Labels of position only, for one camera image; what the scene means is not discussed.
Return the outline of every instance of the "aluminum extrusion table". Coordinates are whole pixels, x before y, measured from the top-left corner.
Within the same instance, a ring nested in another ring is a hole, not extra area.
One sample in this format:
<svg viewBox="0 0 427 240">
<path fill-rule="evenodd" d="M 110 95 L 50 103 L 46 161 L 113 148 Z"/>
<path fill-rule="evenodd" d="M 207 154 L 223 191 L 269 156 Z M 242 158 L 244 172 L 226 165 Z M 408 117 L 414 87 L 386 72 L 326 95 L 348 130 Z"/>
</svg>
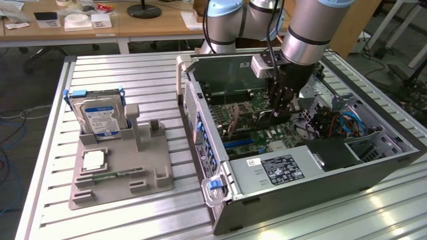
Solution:
<svg viewBox="0 0 427 240">
<path fill-rule="evenodd" d="M 398 170 L 372 189 L 248 227 L 213 235 L 197 170 L 177 103 L 177 57 L 194 52 L 83 56 L 66 62 L 31 181 L 17 239 L 418 239 L 427 236 L 427 158 Z M 328 58 L 427 144 L 427 130 L 332 53 Z M 325 80 L 349 92 L 332 72 Z M 69 198 L 78 149 L 79 123 L 63 90 L 126 89 L 139 104 L 141 124 L 166 125 L 175 189 L 71 211 Z"/>
</svg>

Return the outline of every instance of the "paper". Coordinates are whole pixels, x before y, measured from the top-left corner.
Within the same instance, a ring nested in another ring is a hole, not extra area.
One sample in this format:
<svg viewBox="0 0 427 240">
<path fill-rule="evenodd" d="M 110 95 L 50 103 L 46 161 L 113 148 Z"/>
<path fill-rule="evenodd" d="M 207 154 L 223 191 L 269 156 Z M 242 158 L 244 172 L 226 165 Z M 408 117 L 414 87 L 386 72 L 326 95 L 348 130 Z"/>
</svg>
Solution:
<svg viewBox="0 0 427 240">
<path fill-rule="evenodd" d="M 190 30 L 202 30 L 203 24 L 197 21 L 195 15 L 193 12 L 181 12 L 182 19 L 185 20 L 186 27 Z"/>
<path fill-rule="evenodd" d="M 25 22 L 25 23 L 18 23 L 18 24 L 6 24 L 5 26 L 7 27 L 7 29 L 21 29 L 23 27 L 29 27 L 30 24 L 27 22 Z"/>
<path fill-rule="evenodd" d="M 25 3 L 23 2 L 19 2 L 19 1 L 3 1 L 0 0 L 0 2 L 6 2 L 6 3 L 10 3 L 10 4 L 14 4 L 15 7 L 18 7 L 19 10 L 23 10 L 23 7 L 25 7 Z M 0 10 L 0 16 L 6 16 L 6 13 Z"/>
</svg>

